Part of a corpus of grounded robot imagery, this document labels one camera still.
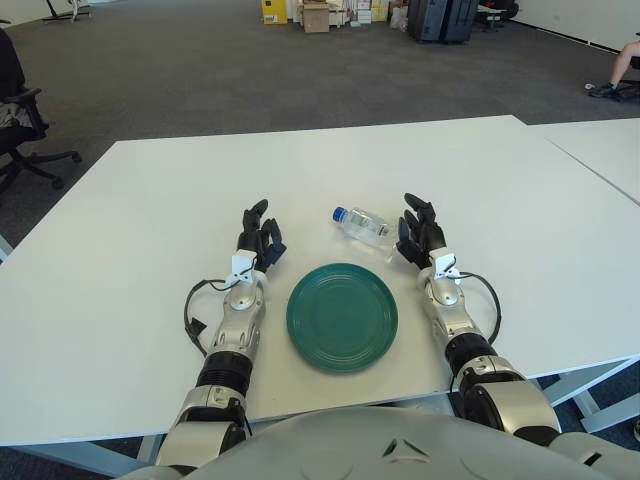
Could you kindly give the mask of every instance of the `blue bottle cap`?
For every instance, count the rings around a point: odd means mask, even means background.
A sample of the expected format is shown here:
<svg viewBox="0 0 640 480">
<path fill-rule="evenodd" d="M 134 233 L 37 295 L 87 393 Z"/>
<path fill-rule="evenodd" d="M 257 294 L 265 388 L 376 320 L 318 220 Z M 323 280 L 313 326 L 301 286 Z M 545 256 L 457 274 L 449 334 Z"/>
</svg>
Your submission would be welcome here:
<svg viewBox="0 0 640 480">
<path fill-rule="evenodd" d="M 346 210 L 342 207 L 338 207 L 333 211 L 333 219 L 336 222 L 340 222 L 342 220 L 342 217 L 344 217 L 344 214 L 346 213 Z"/>
</svg>

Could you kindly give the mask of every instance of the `floor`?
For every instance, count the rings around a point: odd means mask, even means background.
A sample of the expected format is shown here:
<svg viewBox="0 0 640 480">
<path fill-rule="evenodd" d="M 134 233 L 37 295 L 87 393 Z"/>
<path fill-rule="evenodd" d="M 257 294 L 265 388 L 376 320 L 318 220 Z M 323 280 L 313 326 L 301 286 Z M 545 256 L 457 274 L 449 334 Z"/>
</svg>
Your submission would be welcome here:
<svg viewBox="0 0 640 480">
<path fill-rule="evenodd" d="M 306 35 L 259 17 L 257 0 L 122 0 L 93 7 L 91 19 L 73 25 L 10 28 L 28 84 L 43 89 L 39 105 L 53 122 L 49 137 L 24 151 L 77 149 L 85 161 L 50 165 L 66 181 L 61 191 L 21 175 L 0 198 L 2 235 L 17 245 L 117 140 L 502 114 L 528 124 L 640 114 L 637 103 L 584 92 L 586 82 L 606 80 L 610 53 L 518 24 L 478 29 L 468 44 L 445 46 L 417 44 L 386 23 Z M 636 367 L 600 388 L 615 396 L 639 384 Z M 559 411 L 579 429 L 571 402 Z M 610 430 L 603 435 L 640 445 L 630 425 Z M 135 450 L 135 441 L 110 446 Z M 35 477 L 101 478 L 0 449 L 0 478 Z"/>
</svg>

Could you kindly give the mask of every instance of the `desk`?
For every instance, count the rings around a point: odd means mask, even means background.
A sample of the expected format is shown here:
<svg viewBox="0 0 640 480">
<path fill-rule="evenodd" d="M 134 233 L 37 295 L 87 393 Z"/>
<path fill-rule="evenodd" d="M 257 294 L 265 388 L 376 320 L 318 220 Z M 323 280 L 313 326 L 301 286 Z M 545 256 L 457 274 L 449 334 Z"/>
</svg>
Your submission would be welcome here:
<svg viewBox="0 0 640 480">
<path fill-rule="evenodd" d="M 488 153 L 496 131 L 509 141 Z M 0 444 L 166 432 L 202 365 L 185 295 L 229 271 L 242 211 L 261 198 L 289 248 L 268 271 L 249 419 L 446 391 L 415 267 L 331 221 L 339 204 L 397 217 L 407 191 L 434 202 L 460 268 L 496 288 L 495 347 L 524 374 L 638 354 L 638 281 L 624 272 L 640 269 L 640 209 L 514 117 L 118 142 L 0 266 Z M 304 274 L 341 261 L 387 283 L 399 325 L 374 366 L 333 376 L 297 355 L 284 313 Z M 489 332 L 490 297 L 472 281 L 465 293 Z M 222 299 L 194 298 L 207 341 Z"/>
<path fill-rule="evenodd" d="M 533 130 L 548 139 L 629 200 L 640 205 L 640 119 L 537 125 Z M 640 393 L 600 409 L 589 388 L 627 368 L 636 357 L 613 368 L 562 374 L 561 380 L 545 390 L 556 406 L 573 399 L 582 413 L 582 426 L 591 433 L 638 416 Z"/>
<path fill-rule="evenodd" d="M 531 128 L 640 203 L 640 118 Z"/>
</svg>

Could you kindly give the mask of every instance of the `chair base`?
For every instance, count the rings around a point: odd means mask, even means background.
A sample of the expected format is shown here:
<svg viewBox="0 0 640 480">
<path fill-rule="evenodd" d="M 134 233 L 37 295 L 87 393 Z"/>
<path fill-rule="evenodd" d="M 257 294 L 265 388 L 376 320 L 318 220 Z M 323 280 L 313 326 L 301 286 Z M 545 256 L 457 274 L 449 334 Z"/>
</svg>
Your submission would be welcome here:
<svg viewBox="0 0 640 480">
<path fill-rule="evenodd" d="M 48 178 L 51 180 L 51 186 L 55 190 L 59 190 L 64 187 L 64 181 L 62 178 L 53 175 L 52 173 L 45 172 L 44 170 L 36 167 L 41 163 L 55 162 L 56 160 L 63 160 L 70 158 L 73 162 L 79 163 L 82 161 L 82 157 L 76 151 L 69 151 L 63 153 L 57 153 L 55 155 L 36 155 L 32 154 L 28 157 L 24 157 L 18 152 L 18 150 L 9 150 L 11 155 L 11 162 L 4 167 L 0 168 L 0 177 L 4 177 L 0 182 L 0 194 L 3 193 L 9 186 L 18 178 L 18 175 L 22 170 L 27 170 L 40 177 Z"/>
<path fill-rule="evenodd" d="M 624 102 L 632 98 L 640 98 L 640 80 L 622 80 L 620 84 L 625 86 L 616 89 L 614 99 Z"/>
</svg>

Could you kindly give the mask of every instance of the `black office chair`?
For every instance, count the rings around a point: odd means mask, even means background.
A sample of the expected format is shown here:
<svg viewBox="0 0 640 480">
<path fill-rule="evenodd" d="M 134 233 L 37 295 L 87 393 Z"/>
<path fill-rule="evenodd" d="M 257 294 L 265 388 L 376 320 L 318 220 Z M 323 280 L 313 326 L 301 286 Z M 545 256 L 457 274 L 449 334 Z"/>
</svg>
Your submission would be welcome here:
<svg viewBox="0 0 640 480">
<path fill-rule="evenodd" d="M 640 57 L 631 59 L 631 67 L 640 70 Z M 624 87 L 618 86 L 614 98 L 619 102 L 624 102 L 630 98 L 640 98 L 640 80 L 620 80 Z"/>
<path fill-rule="evenodd" d="M 57 155 L 36 155 L 24 157 L 18 152 L 18 147 L 24 142 L 43 139 L 49 125 L 42 120 L 36 106 L 36 95 L 39 88 L 29 90 L 24 86 L 25 78 L 20 61 L 7 33 L 0 29 L 0 102 L 15 103 L 22 107 L 29 115 L 32 128 L 14 125 L 0 128 L 0 157 L 4 154 L 11 156 L 11 162 L 0 168 L 0 193 L 13 183 L 22 170 L 51 180 L 51 186 L 59 189 L 64 186 L 60 177 L 40 170 L 36 165 L 53 162 L 64 158 L 71 158 L 74 162 L 82 161 L 80 154 L 75 151 L 59 153 Z"/>
</svg>

